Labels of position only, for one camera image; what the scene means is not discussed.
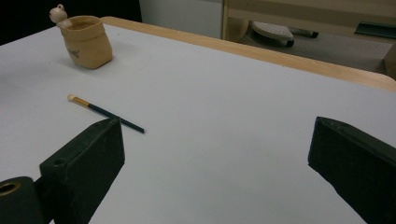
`small figurine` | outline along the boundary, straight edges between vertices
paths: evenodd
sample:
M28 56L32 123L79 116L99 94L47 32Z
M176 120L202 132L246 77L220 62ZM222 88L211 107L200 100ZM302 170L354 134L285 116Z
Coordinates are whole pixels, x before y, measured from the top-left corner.
M72 25L72 22L67 19L67 13L64 11L64 6L62 4L50 10L49 18L60 28L65 29Z

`paintbrush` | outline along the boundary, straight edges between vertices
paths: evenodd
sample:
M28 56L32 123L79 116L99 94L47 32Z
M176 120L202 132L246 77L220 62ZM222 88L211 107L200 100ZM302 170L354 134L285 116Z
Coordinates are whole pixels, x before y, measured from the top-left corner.
M77 103L79 105L83 105L83 106L85 106L85 107L87 107L87 108L89 108L89 109L91 109L91 110L93 110L93 111L95 111L95 112L97 112L97 113L99 113L101 115L104 115L104 116L106 116L108 118L120 118L119 116L114 115L114 114L104 110L103 108L97 106L97 105L93 105L93 104L91 104L91 103L89 103L89 102L87 102L87 101L85 101L85 100L83 100L81 98L78 98L77 96L75 96L73 94L69 94L67 96L67 99L69 101L73 101L73 102L75 102L75 103ZM140 133L145 133L145 130L143 128L141 128L141 127L139 127L139 126L137 126L135 124L132 124L128 120L120 118L120 121L121 121L122 124L132 128L132 129L134 129L134 130L136 130L136 131L138 131Z

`beige cup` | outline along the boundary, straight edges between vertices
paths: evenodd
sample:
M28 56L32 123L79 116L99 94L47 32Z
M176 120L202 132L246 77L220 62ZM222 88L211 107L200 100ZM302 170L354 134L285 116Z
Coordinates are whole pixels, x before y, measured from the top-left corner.
M99 18L76 16L69 20L71 26L60 28L67 51L74 63L95 69L112 60L112 48Z

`white table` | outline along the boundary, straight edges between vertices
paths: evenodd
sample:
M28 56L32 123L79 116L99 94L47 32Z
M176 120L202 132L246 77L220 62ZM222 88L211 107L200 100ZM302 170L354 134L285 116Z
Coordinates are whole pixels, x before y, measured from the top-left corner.
M396 146L396 94L106 25L112 62L74 65L54 27L0 47L0 177L38 165L104 119L126 163L91 223L364 223L307 165L317 116Z

